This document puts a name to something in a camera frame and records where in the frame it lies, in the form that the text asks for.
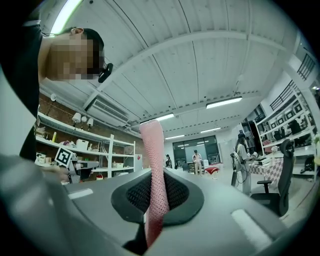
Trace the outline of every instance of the checkered tablecloth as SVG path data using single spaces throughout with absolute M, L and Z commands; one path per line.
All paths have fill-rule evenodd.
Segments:
M 264 175 L 264 179 L 272 181 L 271 184 L 275 186 L 279 182 L 283 164 L 283 158 L 272 159 L 268 165 L 249 164 L 250 173 Z

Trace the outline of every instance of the person's hand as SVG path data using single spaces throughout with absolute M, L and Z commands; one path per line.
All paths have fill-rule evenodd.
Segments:
M 42 167 L 41 170 L 43 172 L 50 172 L 50 173 L 57 174 L 61 182 L 69 182 L 69 178 L 68 178 L 69 171 L 65 167 L 52 165 L 50 167 Z

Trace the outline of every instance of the air conditioner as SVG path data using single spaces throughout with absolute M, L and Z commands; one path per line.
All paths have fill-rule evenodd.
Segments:
M 116 127 L 123 127 L 129 121 L 122 110 L 98 98 L 92 101 L 86 112 L 90 116 Z

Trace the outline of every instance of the brick wall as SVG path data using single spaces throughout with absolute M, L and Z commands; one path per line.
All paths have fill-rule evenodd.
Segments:
M 70 109 L 70 108 L 68 108 L 58 102 L 52 102 L 50 100 L 50 98 L 48 98 L 47 96 L 45 96 L 43 94 L 40 94 L 39 104 L 40 104 L 39 111 L 41 113 L 48 115 L 49 117 L 54 118 L 56 120 L 59 120 L 65 124 L 73 125 L 72 117 L 75 114 L 74 110 L 72 110 L 72 109 Z M 82 125 L 82 123 L 77 123 L 76 127 L 81 128 L 81 125 Z M 88 129 L 88 126 L 85 123 L 83 123 L 83 129 L 84 130 Z M 60 142 L 67 141 L 67 140 L 73 141 L 74 143 L 76 143 L 77 139 L 79 139 L 76 136 L 73 136 L 68 133 L 64 133 L 62 131 L 55 130 L 51 127 L 46 127 L 45 131 L 49 132 L 48 138 L 50 140 L 52 139 L 54 132 L 56 132 L 56 139 L 55 139 L 56 143 L 60 143 Z M 142 154 L 143 168 L 149 167 L 150 162 L 147 157 L 147 153 L 145 151 L 145 147 L 144 147 L 142 139 L 135 137 L 135 136 L 132 136 L 130 134 L 124 133 L 122 131 L 116 130 L 116 129 L 99 126 L 99 123 L 97 123 L 97 122 L 93 122 L 93 127 L 90 129 L 90 132 L 97 134 L 97 135 L 105 136 L 105 137 L 110 137 L 110 135 L 113 134 L 115 140 L 119 140 L 119 141 L 123 141 L 123 142 L 133 143 L 135 141 L 135 153 Z M 98 146 L 97 142 L 89 141 L 89 145 L 90 145 L 90 143 L 92 143 L 92 148 Z M 108 147 L 109 147 L 109 145 L 106 144 L 105 148 L 107 151 L 108 151 Z M 51 158 L 55 158 L 57 150 L 58 150 L 55 147 L 52 147 L 52 146 L 49 146 L 49 145 L 46 145 L 43 143 L 39 143 L 39 142 L 37 142 L 36 149 L 37 149 L 37 152 L 42 152 Z M 126 148 L 123 148 L 120 146 L 113 146 L 113 151 L 116 154 L 129 154 L 132 152 L 132 150 L 133 150 L 133 147 L 131 147 L 131 146 L 128 146 Z M 79 157 L 88 158 L 90 161 L 99 161 L 99 156 L 97 156 L 97 155 L 84 154 L 84 153 L 79 153 L 79 152 L 77 152 L 77 155 Z M 113 157 L 112 161 L 115 161 L 116 163 L 122 163 L 123 158 L 122 157 Z M 107 161 L 106 157 L 103 158 L 103 166 L 104 167 L 108 166 L 108 161 Z

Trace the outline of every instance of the floor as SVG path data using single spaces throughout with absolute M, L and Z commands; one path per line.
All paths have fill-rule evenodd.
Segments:
M 217 174 L 217 180 L 231 186 L 232 175 L 233 170 L 230 168 L 224 169 L 222 165 L 222 168 Z M 203 174 L 202 177 L 213 180 L 213 175 L 207 172 Z M 310 210 L 312 210 L 316 196 L 319 197 L 319 178 L 316 182 L 308 181 L 309 178 L 310 176 L 307 175 L 294 175 L 291 178 L 289 209 L 288 212 L 280 218 L 287 227 L 307 217 Z M 263 179 L 264 177 L 260 174 L 251 174 L 251 193 L 265 192 L 264 186 L 257 184 L 258 181 L 262 181 Z M 240 173 L 238 174 L 238 180 L 242 182 Z M 238 184 L 237 189 L 242 191 L 242 184 Z M 276 192 L 277 188 L 270 188 L 269 190 L 270 192 Z

